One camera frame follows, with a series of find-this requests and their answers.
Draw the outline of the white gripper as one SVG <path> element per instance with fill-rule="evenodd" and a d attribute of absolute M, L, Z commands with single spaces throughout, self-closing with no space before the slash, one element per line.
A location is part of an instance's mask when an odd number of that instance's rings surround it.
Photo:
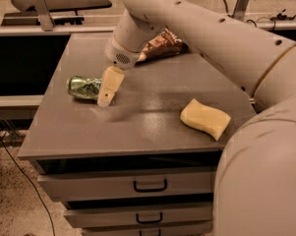
<path fill-rule="evenodd" d="M 108 67 L 103 72 L 97 99 L 100 107 L 107 107 L 111 103 L 125 78 L 123 70 L 135 66 L 144 47 L 143 41 L 133 40 L 131 37 L 118 38 L 113 34 L 108 39 L 105 54 L 114 66 Z"/>

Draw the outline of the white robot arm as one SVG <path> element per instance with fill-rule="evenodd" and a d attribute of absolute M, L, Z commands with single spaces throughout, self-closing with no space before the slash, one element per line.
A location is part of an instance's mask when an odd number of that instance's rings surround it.
<path fill-rule="evenodd" d="M 145 44 L 170 28 L 251 97 L 260 114 L 227 143 L 212 236 L 296 236 L 296 42 L 185 0 L 123 0 L 98 103 L 108 105 Z"/>

